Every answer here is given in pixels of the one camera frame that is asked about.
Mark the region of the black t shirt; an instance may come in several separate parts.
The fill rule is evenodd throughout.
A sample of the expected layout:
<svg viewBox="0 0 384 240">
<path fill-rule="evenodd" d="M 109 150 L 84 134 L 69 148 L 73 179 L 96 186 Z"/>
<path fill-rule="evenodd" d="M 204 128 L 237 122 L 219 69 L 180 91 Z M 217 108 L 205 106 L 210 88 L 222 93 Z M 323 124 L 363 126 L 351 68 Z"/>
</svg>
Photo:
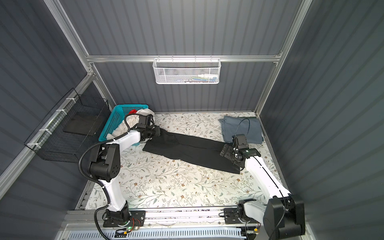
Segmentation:
<svg viewBox="0 0 384 240">
<path fill-rule="evenodd" d="M 171 160 L 181 160 L 213 170 L 239 174 L 239 167 L 225 157 L 220 156 L 224 145 L 223 142 L 169 133 L 164 129 L 160 129 L 160 136 L 149 140 L 145 144 L 143 151 Z"/>
</svg>

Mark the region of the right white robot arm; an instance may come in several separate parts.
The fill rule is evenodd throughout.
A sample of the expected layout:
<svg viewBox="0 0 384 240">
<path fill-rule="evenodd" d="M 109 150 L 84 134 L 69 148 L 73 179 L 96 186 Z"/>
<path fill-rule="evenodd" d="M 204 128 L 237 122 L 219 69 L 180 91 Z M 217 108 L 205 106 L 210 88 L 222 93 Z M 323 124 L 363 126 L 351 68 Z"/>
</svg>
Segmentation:
<svg viewBox="0 0 384 240">
<path fill-rule="evenodd" d="M 247 170 L 257 181 L 267 204 L 256 200 L 240 200 L 236 208 L 225 208 L 223 217 L 227 225 L 259 223 L 264 226 L 270 240 L 282 240 L 306 233 L 305 205 L 292 195 L 272 174 L 261 154 L 251 149 L 245 135 L 234 135 L 220 155 Z"/>
</svg>

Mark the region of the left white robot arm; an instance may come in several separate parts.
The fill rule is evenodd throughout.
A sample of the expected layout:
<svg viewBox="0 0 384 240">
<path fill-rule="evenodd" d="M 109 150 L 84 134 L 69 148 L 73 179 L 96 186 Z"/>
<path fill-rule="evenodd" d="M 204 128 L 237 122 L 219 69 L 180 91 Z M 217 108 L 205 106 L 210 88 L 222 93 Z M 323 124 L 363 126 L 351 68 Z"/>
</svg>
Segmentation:
<svg viewBox="0 0 384 240">
<path fill-rule="evenodd" d="M 160 127 L 155 125 L 154 114 L 137 112 L 124 117 L 122 126 L 110 134 L 104 143 L 91 149 L 91 160 L 87 167 L 96 183 L 100 184 L 107 198 L 107 206 L 102 216 L 103 227 L 133 226 L 127 200 L 124 198 L 118 181 L 121 170 L 121 153 L 134 144 L 145 142 L 160 135 Z"/>
</svg>

